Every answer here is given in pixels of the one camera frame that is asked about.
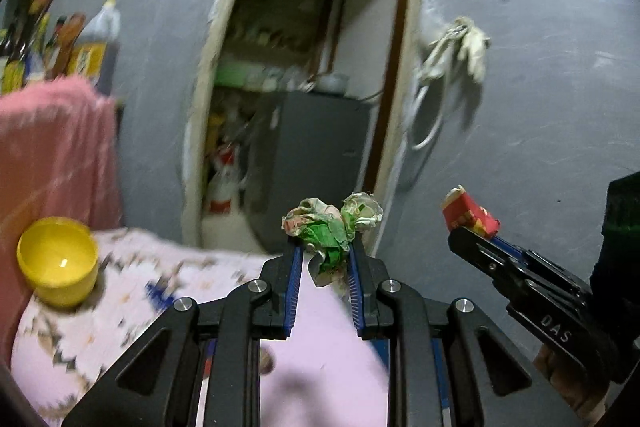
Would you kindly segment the right hand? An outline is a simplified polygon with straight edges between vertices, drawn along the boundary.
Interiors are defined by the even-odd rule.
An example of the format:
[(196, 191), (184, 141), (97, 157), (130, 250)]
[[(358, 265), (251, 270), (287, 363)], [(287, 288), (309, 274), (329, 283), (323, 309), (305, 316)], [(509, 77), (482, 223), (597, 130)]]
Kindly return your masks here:
[(533, 361), (551, 386), (559, 392), (584, 426), (594, 426), (606, 412), (606, 398), (610, 383), (596, 376), (589, 376), (559, 358), (548, 346), (542, 345)]

